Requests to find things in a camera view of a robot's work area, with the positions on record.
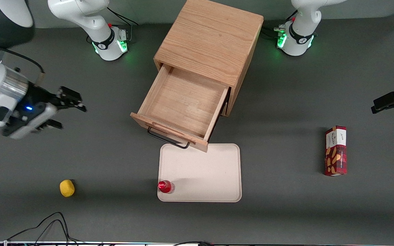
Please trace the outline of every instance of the gray wall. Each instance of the gray wall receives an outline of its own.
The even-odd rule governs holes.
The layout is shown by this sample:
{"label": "gray wall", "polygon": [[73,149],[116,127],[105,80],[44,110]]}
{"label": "gray wall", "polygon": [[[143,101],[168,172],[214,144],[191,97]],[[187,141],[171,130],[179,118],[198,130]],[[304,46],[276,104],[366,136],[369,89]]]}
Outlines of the gray wall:
{"label": "gray wall", "polygon": [[[214,0],[235,8],[254,12],[266,20],[288,17],[294,8],[290,0]],[[140,24],[172,23],[185,0],[111,0],[109,7]],[[29,5],[38,28],[74,27],[66,20],[56,18],[45,0],[30,0]],[[324,19],[352,19],[386,17],[394,14],[394,0],[348,0],[344,3],[323,7]],[[119,19],[108,10],[100,12],[108,22],[117,24]]]}

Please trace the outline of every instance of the wooden cabinet top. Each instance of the wooden cabinet top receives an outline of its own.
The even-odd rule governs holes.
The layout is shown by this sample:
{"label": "wooden cabinet top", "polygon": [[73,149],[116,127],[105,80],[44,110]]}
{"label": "wooden cabinet top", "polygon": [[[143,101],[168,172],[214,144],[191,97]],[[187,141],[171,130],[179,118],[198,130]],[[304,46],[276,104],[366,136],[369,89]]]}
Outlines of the wooden cabinet top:
{"label": "wooden cabinet top", "polygon": [[188,0],[155,61],[235,87],[264,18],[208,0]]}

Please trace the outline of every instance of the gray table surface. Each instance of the gray table surface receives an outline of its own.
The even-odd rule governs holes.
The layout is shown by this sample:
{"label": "gray table surface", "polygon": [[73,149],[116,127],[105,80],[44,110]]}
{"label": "gray table surface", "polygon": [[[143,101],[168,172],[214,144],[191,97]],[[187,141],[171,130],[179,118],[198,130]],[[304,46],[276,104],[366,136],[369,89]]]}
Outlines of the gray table surface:
{"label": "gray table surface", "polygon": [[[44,66],[44,88],[80,92],[89,111],[61,111],[62,131],[0,136],[0,240],[61,211],[70,234],[89,241],[394,245],[394,110],[370,112],[394,91],[394,16],[324,20],[301,57],[258,40],[231,117],[211,139],[241,148],[234,204],[157,198],[163,143],[129,114],[157,75],[152,58],[169,28],[135,27],[130,52],[114,62],[94,53],[81,28],[41,29],[14,49]],[[4,62],[36,78],[34,65]],[[324,131],[334,125],[347,126],[349,168],[327,177]],[[76,180],[74,197],[60,194],[63,179]],[[63,239],[57,226],[44,238]]]}

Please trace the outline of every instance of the white tray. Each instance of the white tray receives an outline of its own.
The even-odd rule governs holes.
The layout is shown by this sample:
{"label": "white tray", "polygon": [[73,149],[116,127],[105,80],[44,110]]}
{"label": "white tray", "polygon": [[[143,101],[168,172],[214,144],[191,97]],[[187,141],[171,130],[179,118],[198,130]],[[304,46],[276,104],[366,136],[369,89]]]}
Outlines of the white tray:
{"label": "white tray", "polygon": [[239,147],[234,143],[210,143],[208,152],[181,149],[166,144],[161,148],[159,180],[169,180],[175,190],[164,202],[237,202],[241,199]]}

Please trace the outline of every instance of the yellow ball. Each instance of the yellow ball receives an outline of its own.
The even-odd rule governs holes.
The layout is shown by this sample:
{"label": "yellow ball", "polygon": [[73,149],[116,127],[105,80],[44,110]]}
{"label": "yellow ball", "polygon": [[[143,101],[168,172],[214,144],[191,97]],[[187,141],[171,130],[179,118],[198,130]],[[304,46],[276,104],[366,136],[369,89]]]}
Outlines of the yellow ball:
{"label": "yellow ball", "polygon": [[74,184],[69,179],[65,179],[64,181],[61,182],[60,189],[61,189],[61,194],[64,197],[70,197],[75,192]]}

